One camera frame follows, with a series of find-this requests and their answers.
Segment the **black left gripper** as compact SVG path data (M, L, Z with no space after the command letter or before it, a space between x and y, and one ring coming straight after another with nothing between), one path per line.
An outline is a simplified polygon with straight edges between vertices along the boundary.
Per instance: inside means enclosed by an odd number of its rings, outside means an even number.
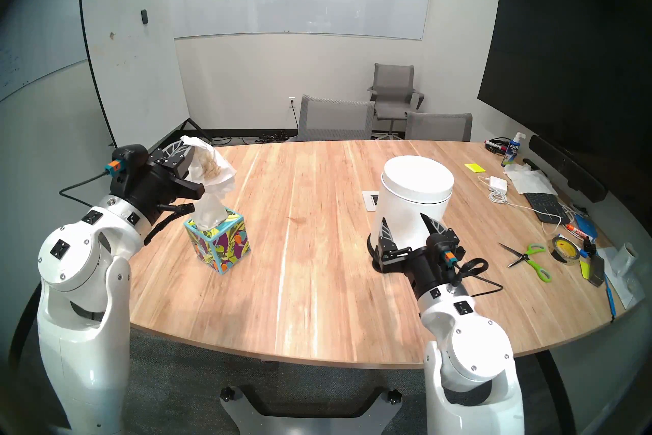
M160 205L177 198L199 200L205 194L201 183L188 181L195 146L177 140L153 151L153 163L112 161L110 195L129 203L153 225L163 213Z

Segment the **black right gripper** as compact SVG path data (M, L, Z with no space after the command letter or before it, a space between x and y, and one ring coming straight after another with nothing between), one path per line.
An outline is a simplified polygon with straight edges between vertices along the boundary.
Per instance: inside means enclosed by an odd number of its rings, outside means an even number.
M430 216L421 213L428 236L428 248L457 248L460 240L452 228L446 228ZM426 247L412 249L398 248L394 242L391 230L383 217L376 245L377 271L383 274L403 274L418 300L426 292L443 284L441 273L436 275L431 266Z

